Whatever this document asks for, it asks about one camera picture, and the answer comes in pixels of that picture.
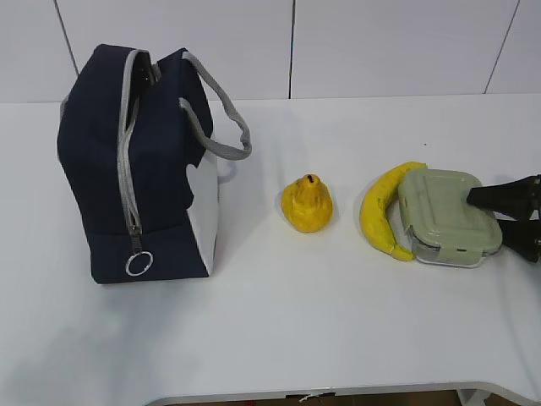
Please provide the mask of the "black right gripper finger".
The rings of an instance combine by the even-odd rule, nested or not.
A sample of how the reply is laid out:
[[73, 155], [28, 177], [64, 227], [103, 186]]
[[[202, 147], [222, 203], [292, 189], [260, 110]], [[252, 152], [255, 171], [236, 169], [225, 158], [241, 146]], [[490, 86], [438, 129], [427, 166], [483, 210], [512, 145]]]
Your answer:
[[539, 220], [498, 220], [502, 232], [502, 244], [519, 254], [526, 261], [536, 263], [540, 259]]
[[529, 220], [540, 210], [540, 175], [493, 186], [471, 188], [466, 202], [479, 209], [495, 211], [517, 221]]

